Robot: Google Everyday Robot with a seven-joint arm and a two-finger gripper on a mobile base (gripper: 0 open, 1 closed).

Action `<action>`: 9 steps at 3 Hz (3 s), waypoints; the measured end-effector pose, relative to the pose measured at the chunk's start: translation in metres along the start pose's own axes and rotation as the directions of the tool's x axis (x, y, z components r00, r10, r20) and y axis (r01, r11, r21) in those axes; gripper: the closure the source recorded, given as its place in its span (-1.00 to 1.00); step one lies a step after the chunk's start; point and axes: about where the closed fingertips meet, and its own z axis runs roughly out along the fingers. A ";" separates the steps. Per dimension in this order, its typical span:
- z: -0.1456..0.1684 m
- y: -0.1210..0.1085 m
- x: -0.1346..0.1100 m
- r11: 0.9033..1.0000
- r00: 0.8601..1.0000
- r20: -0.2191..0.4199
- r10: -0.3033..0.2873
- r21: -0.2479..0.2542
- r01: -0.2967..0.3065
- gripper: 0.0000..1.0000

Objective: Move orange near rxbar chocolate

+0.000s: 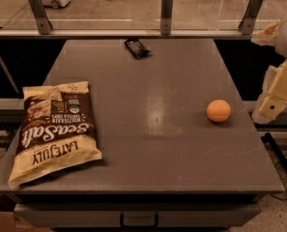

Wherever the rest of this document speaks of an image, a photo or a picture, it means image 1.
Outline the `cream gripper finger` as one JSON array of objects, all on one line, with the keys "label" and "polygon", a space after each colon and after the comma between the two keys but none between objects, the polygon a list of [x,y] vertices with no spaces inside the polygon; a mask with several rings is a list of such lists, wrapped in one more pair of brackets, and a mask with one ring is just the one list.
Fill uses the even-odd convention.
[{"label": "cream gripper finger", "polygon": [[261,45],[261,46],[263,45],[274,46],[274,38],[275,38],[279,23],[280,23],[280,20],[278,19],[275,22],[269,24],[263,30],[261,30],[256,35],[254,35],[251,38],[251,41],[254,44]]},{"label": "cream gripper finger", "polygon": [[255,103],[251,118],[254,123],[268,124],[286,108],[287,104],[268,94],[261,94]]}]

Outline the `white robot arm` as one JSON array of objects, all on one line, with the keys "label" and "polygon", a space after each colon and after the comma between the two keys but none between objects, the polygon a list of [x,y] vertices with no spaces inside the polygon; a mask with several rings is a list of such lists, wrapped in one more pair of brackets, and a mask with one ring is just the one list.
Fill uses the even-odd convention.
[{"label": "white robot arm", "polygon": [[268,67],[262,93],[251,114],[255,123],[267,124],[287,107],[287,13],[258,32],[251,41],[261,46],[273,46],[275,52],[285,58],[278,67]]}]

